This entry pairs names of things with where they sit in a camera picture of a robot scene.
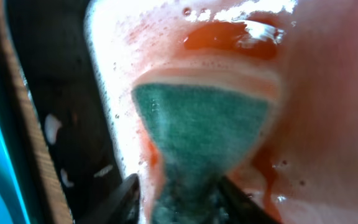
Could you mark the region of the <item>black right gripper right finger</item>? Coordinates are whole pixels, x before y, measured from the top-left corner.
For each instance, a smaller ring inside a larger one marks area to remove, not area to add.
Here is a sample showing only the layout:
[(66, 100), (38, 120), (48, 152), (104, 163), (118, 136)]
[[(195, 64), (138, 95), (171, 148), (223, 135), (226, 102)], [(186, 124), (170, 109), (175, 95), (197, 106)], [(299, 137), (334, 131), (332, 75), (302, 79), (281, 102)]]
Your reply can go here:
[(226, 176), (218, 182), (219, 223), (280, 224)]

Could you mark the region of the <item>green pink sponge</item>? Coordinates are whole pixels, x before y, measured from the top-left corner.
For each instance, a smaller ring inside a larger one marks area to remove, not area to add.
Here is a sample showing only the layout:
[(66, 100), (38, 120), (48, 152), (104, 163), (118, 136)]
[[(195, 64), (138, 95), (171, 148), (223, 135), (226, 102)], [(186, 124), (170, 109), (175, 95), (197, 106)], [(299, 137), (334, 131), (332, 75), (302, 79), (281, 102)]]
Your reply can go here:
[(218, 182), (260, 142), (280, 95), (265, 77), (223, 70), (151, 70), (132, 100), (162, 157), (152, 223), (219, 223)]

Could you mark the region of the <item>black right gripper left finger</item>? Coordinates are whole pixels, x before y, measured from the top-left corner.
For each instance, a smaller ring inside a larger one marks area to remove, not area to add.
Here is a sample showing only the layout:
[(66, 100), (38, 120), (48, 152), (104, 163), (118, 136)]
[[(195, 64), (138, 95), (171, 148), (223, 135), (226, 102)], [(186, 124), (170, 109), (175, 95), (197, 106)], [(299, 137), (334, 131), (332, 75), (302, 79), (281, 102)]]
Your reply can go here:
[(82, 218), (82, 224), (138, 224), (139, 176), (131, 174), (123, 183)]

